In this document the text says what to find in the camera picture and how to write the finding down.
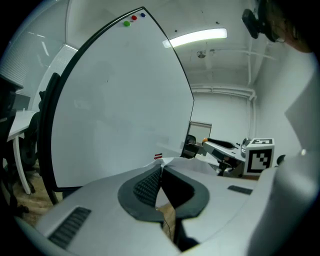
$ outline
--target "fluorescent light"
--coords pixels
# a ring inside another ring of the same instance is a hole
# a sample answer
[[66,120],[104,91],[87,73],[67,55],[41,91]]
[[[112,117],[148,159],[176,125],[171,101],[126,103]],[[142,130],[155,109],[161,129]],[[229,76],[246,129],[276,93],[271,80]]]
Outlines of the fluorescent light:
[[43,46],[43,49],[44,49],[45,54],[50,57],[49,52],[48,52],[48,50],[47,50],[47,47],[46,47],[46,45],[45,45],[45,42],[42,41],[41,43],[42,43],[42,46]]
[[[228,34],[225,28],[214,28],[214,29],[197,31],[190,34],[185,34],[185,35],[176,37],[174,39],[171,39],[170,43],[172,44],[173,47],[177,47],[177,46],[195,42],[195,41],[227,38],[227,37],[228,37]],[[165,40],[162,43],[165,48],[171,47],[168,40]]]

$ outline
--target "ceiling light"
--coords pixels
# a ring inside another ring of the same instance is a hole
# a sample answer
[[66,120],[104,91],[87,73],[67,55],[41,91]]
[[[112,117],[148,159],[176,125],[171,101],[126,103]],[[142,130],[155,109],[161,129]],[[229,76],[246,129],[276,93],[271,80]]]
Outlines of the ceiling light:
[[[214,28],[207,29],[202,31],[193,32],[190,34],[185,34],[174,39],[170,40],[170,43],[173,47],[177,47],[180,45],[184,45],[187,43],[200,41],[200,40],[208,40],[208,39],[217,39],[217,38],[227,38],[227,30],[225,28]],[[171,47],[168,40],[162,42],[165,48]]]

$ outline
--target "white ceiling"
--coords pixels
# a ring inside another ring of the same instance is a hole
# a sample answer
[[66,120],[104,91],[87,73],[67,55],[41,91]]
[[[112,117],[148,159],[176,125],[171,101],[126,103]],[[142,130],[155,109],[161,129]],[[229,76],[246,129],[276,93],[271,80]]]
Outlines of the white ceiling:
[[[226,28],[228,37],[203,40],[175,48],[190,85],[251,84],[261,61],[248,57],[252,48],[264,53],[266,40],[251,40],[241,20],[244,9],[253,9],[254,0],[70,0],[67,43],[80,48],[97,30],[115,18],[144,6],[157,20],[169,39],[188,33]],[[205,53],[198,58],[197,53]]]

